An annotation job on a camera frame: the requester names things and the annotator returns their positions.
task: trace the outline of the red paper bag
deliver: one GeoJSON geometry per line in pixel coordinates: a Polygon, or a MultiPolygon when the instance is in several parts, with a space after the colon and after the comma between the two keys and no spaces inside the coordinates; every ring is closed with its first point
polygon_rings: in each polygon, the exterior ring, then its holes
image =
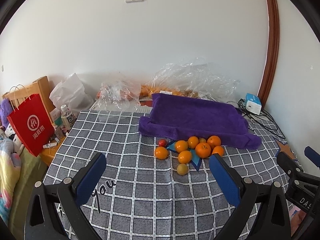
{"type": "Polygon", "coordinates": [[[27,150],[38,156],[54,134],[39,94],[33,94],[23,101],[8,116],[8,120],[27,150]]]}

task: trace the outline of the small bottle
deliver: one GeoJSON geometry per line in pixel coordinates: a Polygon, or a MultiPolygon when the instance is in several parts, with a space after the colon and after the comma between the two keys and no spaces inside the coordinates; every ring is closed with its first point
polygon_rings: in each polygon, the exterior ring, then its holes
{"type": "Polygon", "coordinates": [[[58,127],[58,125],[55,125],[54,127],[54,134],[56,135],[56,137],[61,140],[63,138],[63,133],[60,129],[60,127],[58,127]]]}
{"type": "Polygon", "coordinates": [[[61,106],[61,111],[62,111],[61,119],[62,119],[64,126],[66,127],[67,130],[71,130],[73,125],[76,122],[75,116],[68,109],[67,105],[61,106]]]}

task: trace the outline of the green bedsheet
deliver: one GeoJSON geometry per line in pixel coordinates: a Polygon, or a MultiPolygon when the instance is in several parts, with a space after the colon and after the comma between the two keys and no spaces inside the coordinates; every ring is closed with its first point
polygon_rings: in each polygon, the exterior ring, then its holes
{"type": "Polygon", "coordinates": [[[22,162],[21,174],[14,188],[8,222],[9,230],[17,240],[24,239],[24,224],[33,186],[36,181],[42,181],[48,168],[40,156],[34,157],[26,148],[23,149],[20,158],[22,162]]]}

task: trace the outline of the colorful blanket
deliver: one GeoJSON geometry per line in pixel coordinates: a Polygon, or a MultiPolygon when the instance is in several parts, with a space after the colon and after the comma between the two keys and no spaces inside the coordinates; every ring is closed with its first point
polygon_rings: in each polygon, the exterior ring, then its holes
{"type": "Polygon", "coordinates": [[[21,171],[20,157],[13,149],[12,140],[0,136],[0,216],[6,224],[21,171]]]}

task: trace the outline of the wooden door frame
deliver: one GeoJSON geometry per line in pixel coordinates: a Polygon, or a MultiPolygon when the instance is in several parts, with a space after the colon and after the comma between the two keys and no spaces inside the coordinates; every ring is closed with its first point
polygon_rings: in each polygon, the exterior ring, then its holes
{"type": "Polygon", "coordinates": [[[261,101],[262,107],[264,107],[267,102],[273,78],[275,76],[280,41],[280,22],[277,0],[267,0],[267,6],[269,16],[267,59],[258,92],[258,97],[261,101]]]}

